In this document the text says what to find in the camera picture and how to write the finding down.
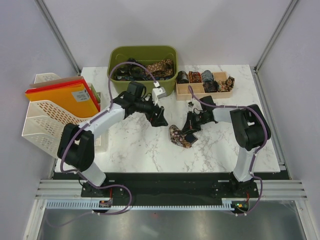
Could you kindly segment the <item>brown cat pattern tie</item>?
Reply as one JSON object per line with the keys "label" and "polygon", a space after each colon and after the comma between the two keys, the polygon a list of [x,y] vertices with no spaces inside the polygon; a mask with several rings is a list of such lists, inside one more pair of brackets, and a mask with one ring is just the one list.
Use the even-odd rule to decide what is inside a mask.
{"label": "brown cat pattern tie", "polygon": [[174,124],[169,127],[169,137],[173,144],[186,149],[191,148],[198,140],[193,133],[183,134],[182,131]]}

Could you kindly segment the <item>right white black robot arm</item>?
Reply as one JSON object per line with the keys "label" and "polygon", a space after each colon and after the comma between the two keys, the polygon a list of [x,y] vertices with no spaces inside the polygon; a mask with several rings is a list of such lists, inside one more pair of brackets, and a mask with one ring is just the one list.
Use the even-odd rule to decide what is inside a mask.
{"label": "right white black robot arm", "polygon": [[229,191],[235,197],[247,191],[245,182],[254,177],[254,165],[258,152],[271,138],[271,130],[259,106],[217,106],[211,96],[199,99],[202,110],[198,113],[189,111],[182,134],[191,135],[199,132],[207,123],[225,122],[232,124],[239,153],[232,172],[236,179],[229,184]]}

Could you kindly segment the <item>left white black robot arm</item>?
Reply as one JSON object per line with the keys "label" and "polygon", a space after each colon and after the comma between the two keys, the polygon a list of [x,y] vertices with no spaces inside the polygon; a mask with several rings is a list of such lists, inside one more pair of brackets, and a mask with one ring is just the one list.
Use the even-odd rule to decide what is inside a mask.
{"label": "left white black robot arm", "polygon": [[80,124],[68,123],[64,126],[57,156],[62,164],[72,166],[84,180],[92,185],[92,191],[99,197],[106,196],[110,185],[106,182],[105,173],[95,164],[95,142],[110,127],[134,113],[142,113],[152,127],[166,127],[164,107],[158,100],[166,96],[166,91],[156,82],[151,96],[143,96],[145,86],[132,81],[127,90],[120,93],[110,102],[110,107],[103,109],[91,119]]}

